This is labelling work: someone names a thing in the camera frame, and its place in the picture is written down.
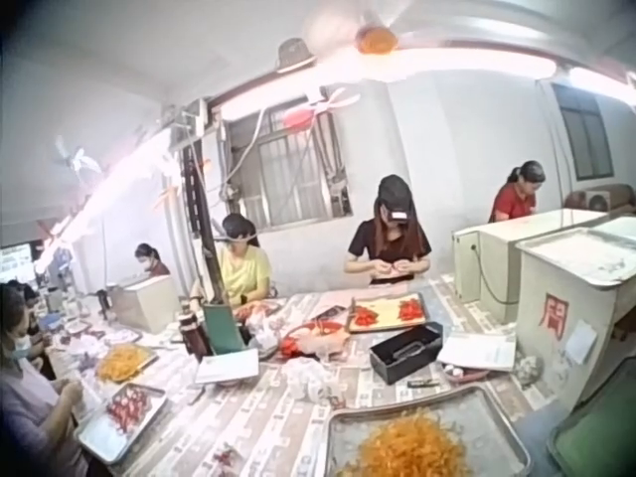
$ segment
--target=paper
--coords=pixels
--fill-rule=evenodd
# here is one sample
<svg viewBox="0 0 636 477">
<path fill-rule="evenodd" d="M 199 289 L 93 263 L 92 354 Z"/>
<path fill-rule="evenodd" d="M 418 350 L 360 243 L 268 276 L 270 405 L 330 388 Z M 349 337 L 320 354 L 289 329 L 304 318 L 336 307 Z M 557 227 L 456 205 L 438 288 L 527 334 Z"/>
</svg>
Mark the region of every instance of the paper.
<svg viewBox="0 0 636 477">
<path fill-rule="evenodd" d="M 258 350 L 251 348 L 226 355 L 205 357 L 197 369 L 195 384 L 243 380 L 257 375 Z"/>
<path fill-rule="evenodd" d="M 583 320 L 578 320 L 574 331 L 565 343 L 565 352 L 575 363 L 584 365 L 589 352 L 594 347 L 597 336 L 591 326 Z"/>
<path fill-rule="evenodd" d="M 515 367 L 515 334 L 478 334 L 453 331 L 437 361 L 474 370 L 512 371 Z"/>
</svg>

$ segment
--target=black plastic box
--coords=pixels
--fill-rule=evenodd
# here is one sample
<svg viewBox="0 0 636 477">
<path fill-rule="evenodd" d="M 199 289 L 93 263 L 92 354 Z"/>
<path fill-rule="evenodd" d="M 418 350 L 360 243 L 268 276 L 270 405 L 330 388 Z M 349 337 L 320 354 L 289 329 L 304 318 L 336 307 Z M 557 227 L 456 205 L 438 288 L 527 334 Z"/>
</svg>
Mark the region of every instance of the black plastic box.
<svg viewBox="0 0 636 477">
<path fill-rule="evenodd" d="M 410 328 L 369 350 L 371 366 L 388 385 L 413 374 L 437 359 L 443 327 L 425 323 Z"/>
</svg>

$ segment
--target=ceiling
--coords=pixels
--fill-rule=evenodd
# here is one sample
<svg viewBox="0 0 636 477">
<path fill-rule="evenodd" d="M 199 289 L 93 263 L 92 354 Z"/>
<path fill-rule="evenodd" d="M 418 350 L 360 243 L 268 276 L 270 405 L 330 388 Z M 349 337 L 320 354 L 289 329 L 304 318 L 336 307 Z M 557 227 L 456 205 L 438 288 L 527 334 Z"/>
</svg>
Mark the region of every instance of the ceiling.
<svg viewBox="0 0 636 477">
<path fill-rule="evenodd" d="M 98 160 L 114 157 L 161 103 L 220 93 L 270 71 L 282 41 L 300 36 L 317 11 L 334 16 L 351 1 L 360 0 L 42 2 L 6 49 L 3 225 L 54 217 L 69 192 L 77 194 L 73 175 L 52 164 L 57 134 Z M 404 10 L 394 24 L 401 33 L 461 31 L 580 58 L 607 54 L 636 69 L 631 0 L 367 3 L 394 15 Z M 535 37 L 499 28 L 511 24 Z"/>
</svg>

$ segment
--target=patterned tablecloth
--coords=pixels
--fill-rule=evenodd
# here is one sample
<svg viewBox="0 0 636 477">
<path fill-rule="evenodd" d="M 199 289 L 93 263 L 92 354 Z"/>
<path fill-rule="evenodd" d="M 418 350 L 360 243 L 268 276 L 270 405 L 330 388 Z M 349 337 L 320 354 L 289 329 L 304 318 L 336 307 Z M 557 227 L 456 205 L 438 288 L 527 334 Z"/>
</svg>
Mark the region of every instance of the patterned tablecloth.
<svg viewBox="0 0 636 477">
<path fill-rule="evenodd" d="M 281 313 L 292 327 L 335 304 L 348 306 L 353 296 L 371 298 L 408 291 L 421 293 L 431 320 L 444 327 L 457 326 L 470 331 L 489 331 L 496 327 L 478 304 L 463 305 L 455 299 L 450 276 L 389 288 L 296 295 L 287 301 Z M 410 377 L 437 379 L 440 381 L 437 388 L 410 390 L 405 380 L 386 386 L 369 367 L 368 350 L 390 335 L 354 335 L 342 361 L 333 365 L 347 406 L 402 402 L 450 389 L 437 364 Z M 68 360 L 58 353 L 52 353 L 52 362 L 58 376 L 68 372 Z M 163 350 L 159 360 L 136 379 L 138 383 L 166 390 L 169 401 L 125 459 L 112 469 L 115 474 L 220 475 L 214 455 L 228 443 L 242 456 L 236 467 L 241 476 L 313 475 L 316 451 L 330 412 L 327 406 L 294 400 L 287 392 L 281 364 L 275 359 L 261 364 L 259 377 L 251 382 L 235 388 L 210 387 L 202 398 L 189 405 L 188 386 L 196 366 L 194 358 L 185 350 Z M 544 412 L 554 400 L 547 386 L 538 382 L 522 390 L 514 377 L 504 375 L 487 381 L 485 387 L 499 400 L 516 426 L 523 424 L 518 431 L 536 461 L 535 468 L 541 469 L 537 475 L 553 475 L 555 470 L 546 463 L 543 448 L 547 432 L 556 424 L 553 413 Z M 94 392 L 105 398 L 112 390 L 96 387 Z M 532 419 L 533 428 L 525 429 L 528 417 Z"/>
</svg>

